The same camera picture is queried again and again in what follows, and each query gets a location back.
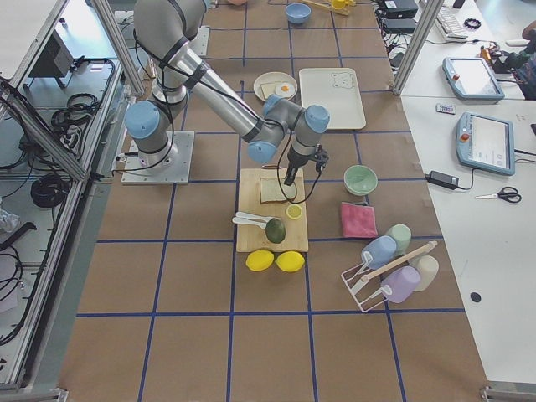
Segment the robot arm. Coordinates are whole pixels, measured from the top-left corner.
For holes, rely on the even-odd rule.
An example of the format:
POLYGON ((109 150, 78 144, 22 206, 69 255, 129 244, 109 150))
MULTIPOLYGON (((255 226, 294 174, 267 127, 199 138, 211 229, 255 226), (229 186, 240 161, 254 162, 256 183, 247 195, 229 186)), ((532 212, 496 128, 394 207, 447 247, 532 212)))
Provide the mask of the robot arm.
POLYGON ((286 134, 293 136, 287 153, 284 183, 310 161, 321 173, 328 160, 320 144, 329 112, 323 106, 303 108, 272 94, 262 115, 253 112, 192 49, 190 42, 209 10, 207 1, 138 1, 134 6, 134 38, 157 64, 153 94, 162 103, 189 91, 201 99, 248 144, 250 159, 269 162, 286 134))

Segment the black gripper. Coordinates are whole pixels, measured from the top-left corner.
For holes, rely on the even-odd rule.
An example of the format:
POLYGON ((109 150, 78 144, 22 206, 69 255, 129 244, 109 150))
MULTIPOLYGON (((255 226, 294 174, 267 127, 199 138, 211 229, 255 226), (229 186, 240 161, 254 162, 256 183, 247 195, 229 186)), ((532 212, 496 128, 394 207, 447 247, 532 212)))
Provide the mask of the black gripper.
POLYGON ((310 157, 308 155, 302 155, 299 152, 289 151, 287 153, 287 159, 288 168, 286 169, 284 184, 291 186, 296 180, 299 168, 305 166, 309 162, 310 157))

